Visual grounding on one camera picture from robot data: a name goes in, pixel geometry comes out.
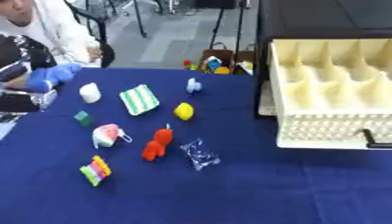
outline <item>hand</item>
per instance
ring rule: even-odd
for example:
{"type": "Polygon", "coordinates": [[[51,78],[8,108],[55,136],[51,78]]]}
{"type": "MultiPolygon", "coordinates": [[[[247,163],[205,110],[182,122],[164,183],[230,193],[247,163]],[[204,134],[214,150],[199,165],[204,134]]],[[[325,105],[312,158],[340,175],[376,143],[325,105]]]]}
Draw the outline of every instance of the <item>hand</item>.
{"type": "Polygon", "coordinates": [[[102,58],[102,51],[99,47],[88,47],[87,52],[90,56],[90,62],[94,62],[95,60],[102,58]]]}

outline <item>small toy figure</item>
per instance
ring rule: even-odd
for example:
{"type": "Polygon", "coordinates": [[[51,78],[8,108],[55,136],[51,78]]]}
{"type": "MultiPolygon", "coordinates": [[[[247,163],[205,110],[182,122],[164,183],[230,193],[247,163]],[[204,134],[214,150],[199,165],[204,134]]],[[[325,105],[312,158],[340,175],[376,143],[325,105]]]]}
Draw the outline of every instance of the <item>small toy figure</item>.
{"type": "Polygon", "coordinates": [[[142,152],[142,158],[147,161],[154,161],[157,157],[166,154],[166,147],[173,139],[173,132],[169,124],[166,129],[159,129],[155,132],[153,140],[147,143],[142,152]]]}
{"type": "Polygon", "coordinates": [[[118,137],[122,138],[127,143],[132,142],[132,138],[127,136],[116,124],[112,123],[98,127],[93,131],[94,147],[96,149],[98,149],[99,145],[103,147],[112,147],[118,137]]]}
{"type": "Polygon", "coordinates": [[[189,94],[193,94],[194,92],[199,92],[203,88],[200,82],[196,81],[195,78],[191,78],[188,80],[188,84],[186,85],[186,91],[189,94]]]}
{"type": "Polygon", "coordinates": [[[80,171],[86,176],[93,186],[98,186],[103,179],[111,174],[109,166],[100,158],[100,156],[94,156],[93,162],[89,165],[83,165],[80,168],[80,171]]]}
{"type": "Polygon", "coordinates": [[[188,121],[193,117],[194,109],[189,103],[181,102],[181,104],[179,104],[179,106],[174,110],[174,114],[179,117],[179,119],[188,121]]]}
{"type": "Polygon", "coordinates": [[[91,116],[83,110],[76,114],[73,118],[75,118],[81,124],[81,126],[84,127],[89,126],[93,121],[91,116]]]}
{"type": "Polygon", "coordinates": [[[208,66],[212,71],[215,71],[216,69],[218,69],[218,67],[222,66],[222,61],[217,57],[211,56],[207,59],[207,61],[208,66]]]}

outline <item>striped cloth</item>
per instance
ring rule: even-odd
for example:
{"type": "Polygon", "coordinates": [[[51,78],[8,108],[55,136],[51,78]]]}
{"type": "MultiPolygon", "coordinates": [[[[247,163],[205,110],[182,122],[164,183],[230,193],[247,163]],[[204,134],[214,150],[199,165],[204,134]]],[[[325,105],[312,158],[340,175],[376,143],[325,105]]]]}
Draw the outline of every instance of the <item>striped cloth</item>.
{"type": "Polygon", "coordinates": [[[120,97],[133,116],[141,115],[159,106],[157,97],[146,85],[140,85],[131,90],[121,92],[120,97]]]}

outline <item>white roll of tape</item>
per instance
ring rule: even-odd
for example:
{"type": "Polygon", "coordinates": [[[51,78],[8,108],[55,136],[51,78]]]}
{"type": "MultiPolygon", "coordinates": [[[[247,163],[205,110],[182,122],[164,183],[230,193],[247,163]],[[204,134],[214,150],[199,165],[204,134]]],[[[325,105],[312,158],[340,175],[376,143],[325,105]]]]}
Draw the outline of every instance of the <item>white roll of tape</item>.
{"type": "Polygon", "coordinates": [[[80,96],[86,103],[94,103],[101,99],[101,92],[95,83],[89,83],[80,88],[80,96]]]}

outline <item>egg carton tray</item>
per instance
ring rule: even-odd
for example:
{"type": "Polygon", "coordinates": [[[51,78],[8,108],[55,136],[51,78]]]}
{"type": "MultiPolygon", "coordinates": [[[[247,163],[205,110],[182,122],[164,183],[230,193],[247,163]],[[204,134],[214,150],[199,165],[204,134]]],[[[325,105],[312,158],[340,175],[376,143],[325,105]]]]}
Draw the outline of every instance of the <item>egg carton tray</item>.
{"type": "Polygon", "coordinates": [[[278,146],[392,149],[392,39],[276,39],[269,66],[278,146]]]}

